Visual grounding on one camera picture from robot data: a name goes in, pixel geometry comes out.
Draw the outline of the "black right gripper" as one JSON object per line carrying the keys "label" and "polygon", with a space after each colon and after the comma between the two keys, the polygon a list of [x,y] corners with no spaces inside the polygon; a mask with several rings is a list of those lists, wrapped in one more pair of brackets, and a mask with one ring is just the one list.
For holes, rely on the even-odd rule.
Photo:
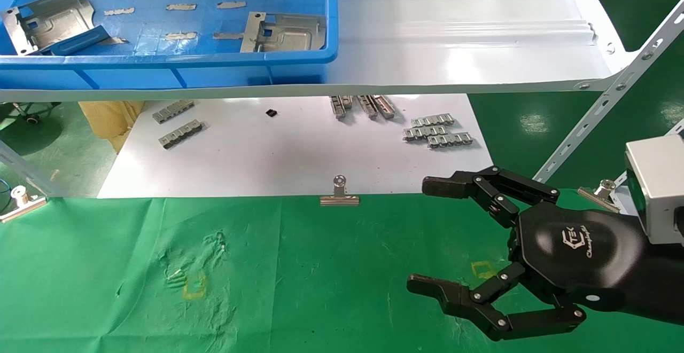
{"label": "black right gripper", "polygon": [[[648,311],[642,265],[648,239],[636,217],[558,207],[558,189],[497,166],[426,176],[421,189],[428,197],[471,198],[503,228],[516,227],[521,264],[511,263],[476,289],[415,273],[407,279],[409,292],[436,299],[442,313],[469,320],[487,338],[571,333],[586,320],[576,304]],[[520,213],[512,199],[532,207]],[[552,309],[508,316],[496,310],[494,302],[521,283]]]}

